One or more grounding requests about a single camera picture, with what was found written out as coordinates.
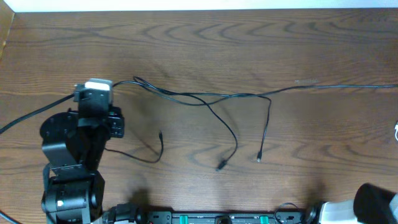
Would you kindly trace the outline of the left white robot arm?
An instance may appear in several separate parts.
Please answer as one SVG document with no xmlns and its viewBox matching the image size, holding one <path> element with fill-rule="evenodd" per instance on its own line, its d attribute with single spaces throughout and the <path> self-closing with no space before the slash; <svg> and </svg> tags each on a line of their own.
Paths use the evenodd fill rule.
<svg viewBox="0 0 398 224">
<path fill-rule="evenodd" d="M 107 141 L 124 135 L 121 109 L 110 90 L 82 88 L 73 97 L 77 111 L 48 118 L 40 128 L 43 170 L 42 210 L 47 223 L 92 223 L 102 215 L 105 181 L 98 171 Z"/>
</svg>

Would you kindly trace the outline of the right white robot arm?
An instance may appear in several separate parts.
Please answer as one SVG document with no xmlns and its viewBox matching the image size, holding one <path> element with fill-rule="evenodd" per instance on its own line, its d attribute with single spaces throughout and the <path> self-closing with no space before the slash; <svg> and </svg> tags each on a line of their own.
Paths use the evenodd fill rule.
<svg viewBox="0 0 398 224">
<path fill-rule="evenodd" d="M 307 210 L 304 223 L 397 224 L 397 192 L 365 183 L 354 199 L 320 202 Z"/>
</svg>

